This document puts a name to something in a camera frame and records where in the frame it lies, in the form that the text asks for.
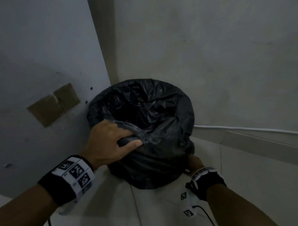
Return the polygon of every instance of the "tile floor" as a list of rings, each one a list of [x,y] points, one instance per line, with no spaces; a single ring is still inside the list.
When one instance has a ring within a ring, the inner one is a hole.
[[[197,138],[195,155],[220,171],[229,188],[243,196],[278,225],[297,225],[298,166],[228,148]],[[67,216],[54,213],[52,226],[209,226],[202,210],[187,218],[179,205],[180,193],[189,178],[156,190],[139,190],[110,175],[107,168],[96,172],[96,183]],[[0,206],[9,199],[0,196]],[[197,200],[214,220],[208,204]]]

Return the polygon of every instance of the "black wristband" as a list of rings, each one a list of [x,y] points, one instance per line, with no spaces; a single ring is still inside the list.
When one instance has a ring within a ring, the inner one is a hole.
[[[58,206],[80,197],[92,186],[94,179],[93,167],[79,155],[72,155],[45,176],[40,184],[50,194]]]
[[[223,178],[214,168],[204,167],[193,174],[192,180],[186,183],[185,187],[191,190],[200,200],[207,201],[207,189],[215,184],[226,186]]]

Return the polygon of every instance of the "white cable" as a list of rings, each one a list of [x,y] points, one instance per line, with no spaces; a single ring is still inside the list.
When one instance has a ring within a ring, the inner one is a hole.
[[[202,129],[228,129],[228,130],[246,130],[259,132],[287,133],[298,135],[297,131],[281,130],[281,129],[261,129],[261,128],[246,128],[246,127],[230,127],[230,126],[204,126],[195,124],[194,127]]]

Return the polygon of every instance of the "gray wall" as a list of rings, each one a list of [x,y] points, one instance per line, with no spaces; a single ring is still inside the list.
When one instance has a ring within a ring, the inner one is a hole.
[[[170,82],[196,122],[298,131],[296,0],[90,0],[112,83]],[[298,146],[297,136],[249,133]]]
[[[0,17],[0,194],[14,197],[83,148],[85,101],[110,82],[87,1],[3,0]],[[43,128],[26,108],[67,83],[81,103]]]

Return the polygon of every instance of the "trash bin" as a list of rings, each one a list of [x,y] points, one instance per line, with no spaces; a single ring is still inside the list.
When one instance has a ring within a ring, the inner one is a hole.
[[[140,139],[143,145],[108,165],[111,173],[139,189],[155,189],[176,180],[194,153],[189,136],[195,121],[189,97],[169,83],[134,79],[97,95],[87,114],[92,128],[104,119],[134,134],[118,141],[124,146]]]

